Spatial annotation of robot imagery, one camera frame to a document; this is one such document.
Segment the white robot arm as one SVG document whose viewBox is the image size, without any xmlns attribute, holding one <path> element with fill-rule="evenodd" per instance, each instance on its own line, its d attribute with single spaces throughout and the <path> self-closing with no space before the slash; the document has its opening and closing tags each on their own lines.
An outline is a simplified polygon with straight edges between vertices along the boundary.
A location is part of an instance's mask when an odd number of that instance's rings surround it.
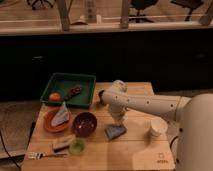
<svg viewBox="0 0 213 171">
<path fill-rule="evenodd" d="M 176 171 L 213 171 L 213 93 L 192 98 L 166 95 L 132 95 L 127 85 L 114 81 L 99 92 L 100 102 L 120 123 L 125 109 L 167 117 L 180 123 Z"/>
</svg>

